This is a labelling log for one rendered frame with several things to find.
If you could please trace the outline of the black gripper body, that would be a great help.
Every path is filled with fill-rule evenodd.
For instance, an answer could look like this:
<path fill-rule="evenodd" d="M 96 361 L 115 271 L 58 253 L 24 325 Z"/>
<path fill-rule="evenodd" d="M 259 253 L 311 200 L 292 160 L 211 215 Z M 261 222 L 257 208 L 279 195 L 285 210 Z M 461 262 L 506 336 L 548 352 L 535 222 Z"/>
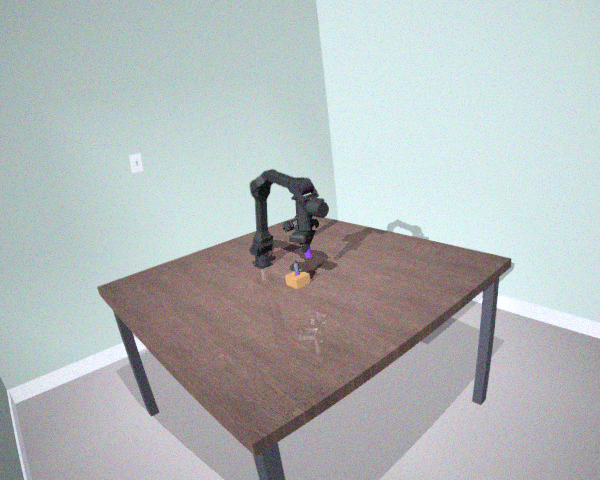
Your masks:
<path fill-rule="evenodd" d="M 290 242 L 294 243 L 306 243 L 308 241 L 308 234 L 312 231 L 313 226 L 316 228 L 319 226 L 317 219 L 312 219 L 312 215 L 300 215 L 296 213 L 295 219 L 298 220 L 299 231 L 294 231 L 290 237 Z"/>

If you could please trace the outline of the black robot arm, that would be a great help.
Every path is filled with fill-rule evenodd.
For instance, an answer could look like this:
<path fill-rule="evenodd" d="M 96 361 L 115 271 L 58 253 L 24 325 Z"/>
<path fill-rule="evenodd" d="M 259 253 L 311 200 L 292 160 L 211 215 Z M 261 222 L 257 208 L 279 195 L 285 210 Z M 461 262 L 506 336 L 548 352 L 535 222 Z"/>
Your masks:
<path fill-rule="evenodd" d="M 250 183 L 250 194 L 255 200 L 256 233 L 249 251 L 251 255 L 255 256 L 256 264 L 253 266 L 260 269 L 273 265 L 270 262 L 268 251 L 272 250 L 274 242 L 273 235 L 268 232 L 267 219 L 267 197 L 273 183 L 288 188 L 290 193 L 294 194 L 291 199 L 295 200 L 297 214 L 309 214 L 324 218 L 329 212 L 329 206 L 324 199 L 317 198 L 319 197 L 318 191 L 310 178 L 290 177 L 273 169 L 264 171 L 255 178 Z M 282 226 L 286 232 L 294 229 L 299 231 L 297 219 L 284 222 Z"/>

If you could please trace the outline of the tan wooden block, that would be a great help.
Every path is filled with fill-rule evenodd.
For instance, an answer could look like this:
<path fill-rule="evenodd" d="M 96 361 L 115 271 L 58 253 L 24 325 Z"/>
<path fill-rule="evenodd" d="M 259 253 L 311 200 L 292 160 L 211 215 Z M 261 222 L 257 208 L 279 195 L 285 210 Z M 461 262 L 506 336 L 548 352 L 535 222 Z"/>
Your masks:
<path fill-rule="evenodd" d="M 300 270 L 299 270 L 298 276 L 295 275 L 295 272 L 292 272 L 288 275 L 285 275 L 285 278 L 286 278 L 286 285 L 291 286 L 295 289 L 299 289 L 299 288 L 311 283 L 310 282 L 310 274 L 300 271 Z"/>

